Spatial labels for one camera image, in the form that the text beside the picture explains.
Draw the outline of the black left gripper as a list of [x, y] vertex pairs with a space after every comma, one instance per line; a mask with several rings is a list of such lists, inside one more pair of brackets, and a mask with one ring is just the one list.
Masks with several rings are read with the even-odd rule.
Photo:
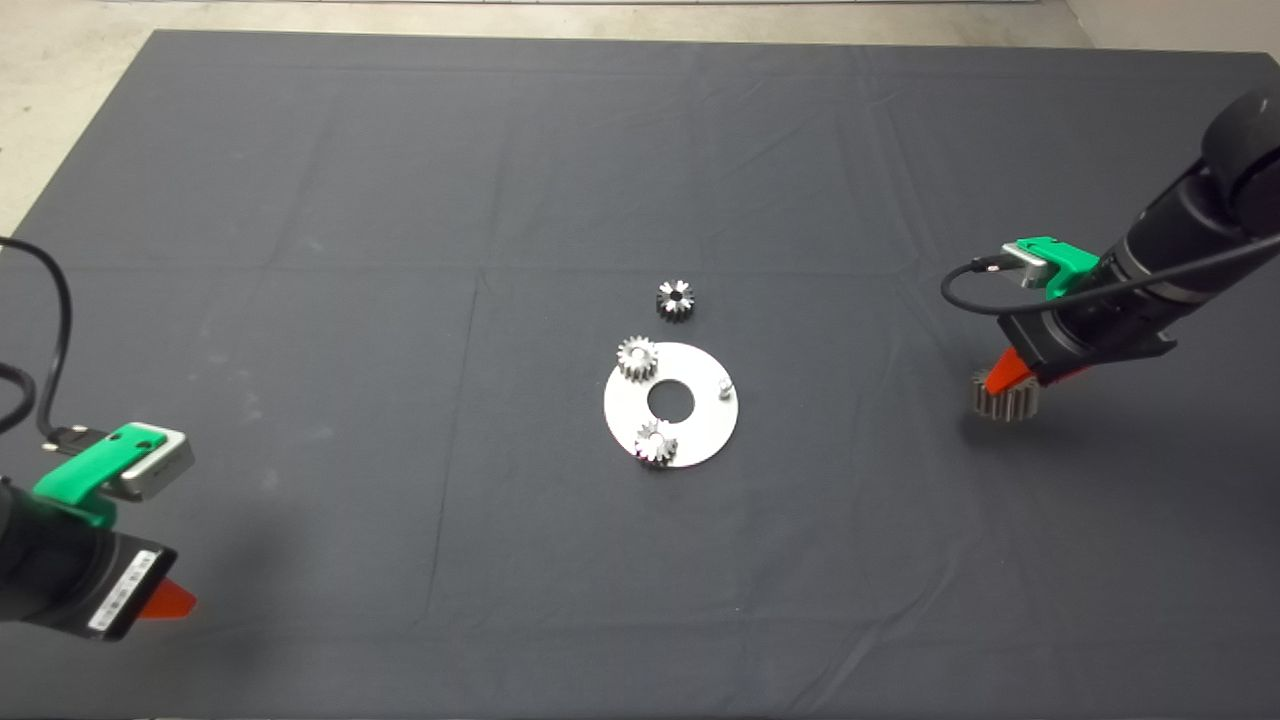
[[136, 620], [188, 618], [198, 600], [168, 578], [179, 553], [165, 544], [109, 532], [105, 555], [93, 565], [90, 592], [79, 603], [84, 638], [115, 642]]

